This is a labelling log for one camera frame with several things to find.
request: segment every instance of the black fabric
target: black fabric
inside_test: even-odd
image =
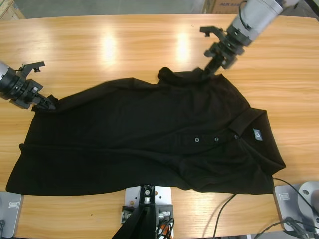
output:
[[[271,193],[285,167],[265,110],[201,69],[102,83],[36,111],[9,192],[108,193],[141,184],[199,192]],[[262,141],[254,130],[259,130]]]

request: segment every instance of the table surface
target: table surface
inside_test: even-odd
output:
[[[157,82],[163,66],[204,67],[216,37],[200,26],[224,29],[234,15],[75,16],[0,22],[0,59],[13,68],[45,61],[31,78],[44,95],[61,98],[103,81],[135,77]],[[234,66],[220,70],[252,107],[267,109],[291,183],[319,181],[319,24],[280,16]],[[20,155],[34,113],[0,99],[0,191]],[[175,238],[212,236],[221,204],[230,196],[172,188]],[[17,236],[41,239],[111,238],[120,227],[124,191],[75,197],[25,196]],[[279,220],[273,195],[237,195],[225,207],[217,235],[256,233]]]

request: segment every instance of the shirt logo tag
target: shirt logo tag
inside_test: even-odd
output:
[[[254,134],[255,134],[255,139],[257,141],[263,141],[263,138],[261,136],[260,130],[254,129],[254,128],[253,128],[253,130],[254,130]]]

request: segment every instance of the robotic arm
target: robotic arm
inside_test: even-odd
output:
[[[54,110],[54,103],[39,93],[43,86],[34,80],[26,79],[32,69],[39,72],[41,66],[44,66],[43,61],[22,65],[18,70],[14,70],[0,61],[0,97],[11,99],[11,103],[25,109],[35,104],[41,109]]]
[[[213,59],[205,68],[205,75],[214,75],[221,66],[228,69],[236,61],[236,56],[244,53],[244,46],[249,46],[260,33],[286,8],[295,6],[299,0],[248,0],[239,5],[239,14],[224,32],[215,26],[201,27],[206,37],[210,33],[219,38],[204,55]]]

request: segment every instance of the cardboard box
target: cardboard box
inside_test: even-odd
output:
[[[202,13],[237,14],[243,0],[206,0]]]
[[[0,0],[0,20],[25,19],[13,0]]]

